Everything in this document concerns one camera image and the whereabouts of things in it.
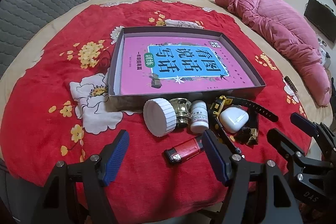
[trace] book cover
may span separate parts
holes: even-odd
[[[202,92],[255,86],[230,52],[216,40],[125,37],[121,58],[121,95]]]

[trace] black watch strap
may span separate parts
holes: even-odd
[[[266,108],[262,107],[261,105],[258,105],[250,100],[237,98],[237,97],[231,97],[226,96],[227,99],[232,99],[231,105],[240,105],[247,108],[250,108],[251,110],[254,110],[255,112],[259,113],[260,115],[264,116],[265,118],[269,119],[271,122],[277,122],[279,120],[278,116],[276,116],[273,112],[270,112]]]

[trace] lighter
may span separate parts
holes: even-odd
[[[202,135],[190,139],[184,143],[165,150],[164,154],[170,164],[185,162],[186,160],[198,155],[204,150],[202,144]]]

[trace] pink quilt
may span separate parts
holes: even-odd
[[[330,100],[330,82],[320,63],[316,34],[306,20],[283,0],[215,0],[262,35],[301,75],[319,106]]]

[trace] small label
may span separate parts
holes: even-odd
[[[221,46],[217,43],[217,42],[212,42],[212,41],[209,41],[210,45],[214,48],[221,48]]]
[[[154,68],[155,62],[154,62],[154,56],[152,53],[150,52],[145,53],[144,59],[145,59],[145,66],[147,68]]]
[[[192,116],[191,116],[191,123],[193,122],[206,122],[208,123],[208,116],[207,115],[204,115],[204,114],[195,114],[193,115],[194,113],[192,113]]]
[[[176,154],[176,155],[173,156],[173,159],[174,160],[181,160],[181,157],[180,157],[179,154]]]

